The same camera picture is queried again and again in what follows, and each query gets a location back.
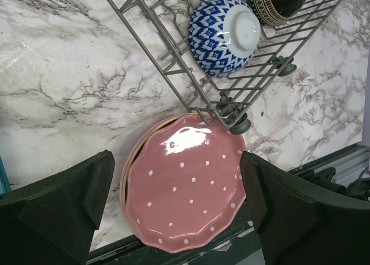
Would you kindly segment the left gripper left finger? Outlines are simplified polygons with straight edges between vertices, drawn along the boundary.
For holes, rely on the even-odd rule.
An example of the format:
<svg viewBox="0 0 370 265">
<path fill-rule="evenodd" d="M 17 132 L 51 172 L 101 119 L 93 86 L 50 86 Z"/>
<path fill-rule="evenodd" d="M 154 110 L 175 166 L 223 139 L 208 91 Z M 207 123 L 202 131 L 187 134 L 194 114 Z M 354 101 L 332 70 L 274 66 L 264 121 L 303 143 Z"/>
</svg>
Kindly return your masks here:
<svg viewBox="0 0 370 265">
<path fill-rule="evenodd" d="M 86 264 L 114 167 L 104 150 L 1 195 L 1 264 Z"/>
</svg>

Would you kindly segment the red blue patterned bowl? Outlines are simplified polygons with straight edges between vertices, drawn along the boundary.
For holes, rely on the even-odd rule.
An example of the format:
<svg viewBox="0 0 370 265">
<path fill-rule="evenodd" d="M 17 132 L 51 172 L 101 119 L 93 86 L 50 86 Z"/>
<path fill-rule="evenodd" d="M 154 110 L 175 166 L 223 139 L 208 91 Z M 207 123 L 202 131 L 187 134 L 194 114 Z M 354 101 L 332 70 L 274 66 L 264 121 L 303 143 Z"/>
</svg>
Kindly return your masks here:
<svg viewBox="0 0 370 265">
<path fill-rule="evenodd" d="M 243 0 L 203 0 L 193 11 L 188 37 L 197 64 L 208 75 L 223 77 L 254 57 L 261 25 Z"/>
</svg>

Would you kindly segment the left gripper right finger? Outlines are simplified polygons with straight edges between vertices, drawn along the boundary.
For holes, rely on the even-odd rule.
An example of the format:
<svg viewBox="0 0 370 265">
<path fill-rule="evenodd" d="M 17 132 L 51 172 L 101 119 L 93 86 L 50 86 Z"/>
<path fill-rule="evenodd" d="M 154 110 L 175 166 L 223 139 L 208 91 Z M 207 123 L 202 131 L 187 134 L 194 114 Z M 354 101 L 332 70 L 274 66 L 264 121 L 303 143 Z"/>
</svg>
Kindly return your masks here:
<svg viewBox="0 0 370 265">
<path fill-rule="evenodd" d="M 369 263 L 369 179 L 322 187 L 248 152 L 240 171 L 266 264 Z"/>
</svg>

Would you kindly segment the brown patterned bowl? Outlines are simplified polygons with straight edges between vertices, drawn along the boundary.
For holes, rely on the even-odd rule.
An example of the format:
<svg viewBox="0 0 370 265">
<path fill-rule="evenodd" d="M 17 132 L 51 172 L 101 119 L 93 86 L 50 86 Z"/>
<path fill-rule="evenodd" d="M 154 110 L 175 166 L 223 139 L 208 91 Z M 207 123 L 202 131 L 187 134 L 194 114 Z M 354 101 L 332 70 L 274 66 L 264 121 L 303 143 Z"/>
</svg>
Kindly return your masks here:
<svg viewBox="0 0 370 265">
<path fill-rule="evenodd" d="M 289 21 L 306 0 L 246 0 L 261 25 L 279 26 Z"/>
</svg>

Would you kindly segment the cream yellow round plate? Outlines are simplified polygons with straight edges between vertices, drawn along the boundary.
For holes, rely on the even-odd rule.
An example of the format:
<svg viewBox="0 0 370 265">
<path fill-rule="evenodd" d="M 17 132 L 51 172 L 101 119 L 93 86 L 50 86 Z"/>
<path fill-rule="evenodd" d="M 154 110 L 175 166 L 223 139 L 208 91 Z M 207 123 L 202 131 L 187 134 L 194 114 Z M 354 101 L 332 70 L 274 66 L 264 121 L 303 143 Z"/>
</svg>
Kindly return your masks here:
<svg viewBox="0 0 370 265">
<path fill-rule="evenodd" d="M 185 115 L 148 137 L 127 176 L 124 211 L 136 236 L 193 231 L 185 226 L 184 209 L 193 203 L 189 195 L 212 130 L 200 117 Z"/>
</svg>

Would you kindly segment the aluminium frame rail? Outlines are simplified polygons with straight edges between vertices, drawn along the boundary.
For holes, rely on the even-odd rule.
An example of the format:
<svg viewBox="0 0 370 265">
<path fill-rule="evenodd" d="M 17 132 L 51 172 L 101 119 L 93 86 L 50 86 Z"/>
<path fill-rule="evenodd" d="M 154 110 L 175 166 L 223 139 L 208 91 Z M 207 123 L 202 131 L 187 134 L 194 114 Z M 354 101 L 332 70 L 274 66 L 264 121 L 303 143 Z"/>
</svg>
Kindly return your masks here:
<svg viewBox="0 0 370 265">
<path fill-rule="evenodd" d="M 369 148 L 360 147 L 350 153 L 342 154 L 321 167 L 315 167 L 314 173 L 319 174 L 328 168 L 335 168 L 335 174 L 329 177 L 332 182 L 348 186 L 359 177 L 364 169 L 369 168 Z"/>
</svg>

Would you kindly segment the grey wire dish rack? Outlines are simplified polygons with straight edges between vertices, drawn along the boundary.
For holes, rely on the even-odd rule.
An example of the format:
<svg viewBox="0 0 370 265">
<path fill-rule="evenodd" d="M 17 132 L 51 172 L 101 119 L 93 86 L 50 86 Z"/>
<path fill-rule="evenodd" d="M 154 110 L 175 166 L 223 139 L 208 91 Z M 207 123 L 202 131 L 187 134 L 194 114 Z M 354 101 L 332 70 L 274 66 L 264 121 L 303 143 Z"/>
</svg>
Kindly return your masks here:
<svg viewBox="0 0 370 265">
<path fill-rule="evenodd" d="M 107 0 L 185 109 L 234 135 L 342 1 Z"/>
</svg>

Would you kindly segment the pink plate under stack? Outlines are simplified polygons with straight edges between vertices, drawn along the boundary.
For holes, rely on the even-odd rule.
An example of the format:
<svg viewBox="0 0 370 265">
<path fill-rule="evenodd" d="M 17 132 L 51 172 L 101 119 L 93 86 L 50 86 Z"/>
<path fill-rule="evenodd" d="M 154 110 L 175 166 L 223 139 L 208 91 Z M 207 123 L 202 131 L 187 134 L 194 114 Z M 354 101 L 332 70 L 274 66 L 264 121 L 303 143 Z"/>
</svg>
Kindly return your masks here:
<svg viewBox="0 0 370 265">
<path fill-rule="evenodd" d="M 119 191 L 119 196 L 120 196 L 120 202 L 121 202 L 121 210 L 123 215 L 125 215 L 125 204 L 126 204 L 126 186 L 127 186 L 127 176 L 128 172 L 130 170 L 130 166 L 134 162 L 135 157 L 141 150 L 142 146 L 145 144 L 146 140 L 148 137 L 155 131 L 160 130 L 164 128 L 167 125 L 170 125 L 171 123 L 175 122 L 177 119 L 179 119 L 182 116 L 185 116 L 185 113 L 180 113 L 172 116 L 168 116 L 163 120 L 160 120 L 159 122 L 155 123 L 152 125 L 150 128 L 148 128 L 138 139 L 134 147 L 132 148 L 130 154 L 128 155 L 127 161 L 125 162 L 122 174 L 121 174 L 121 179 L 120 179 L 120 191 Z"/>
</svg>

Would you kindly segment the pink polka dot plate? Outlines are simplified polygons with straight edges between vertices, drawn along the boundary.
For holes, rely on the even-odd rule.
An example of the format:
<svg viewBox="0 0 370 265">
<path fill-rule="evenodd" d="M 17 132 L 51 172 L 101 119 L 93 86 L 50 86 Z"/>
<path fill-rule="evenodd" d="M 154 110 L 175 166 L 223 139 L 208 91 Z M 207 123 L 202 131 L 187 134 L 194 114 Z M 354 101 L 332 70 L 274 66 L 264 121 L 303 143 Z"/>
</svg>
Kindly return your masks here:
<svg viewBox="0 0 370 265">
<path fill-rule="evenodd" d="M 169 253 L 199 248 L 243 204 L 241 135 L 184 115 L 146 140 L 127 176 L 125 215 L 138 238 Z"/>
</svg>

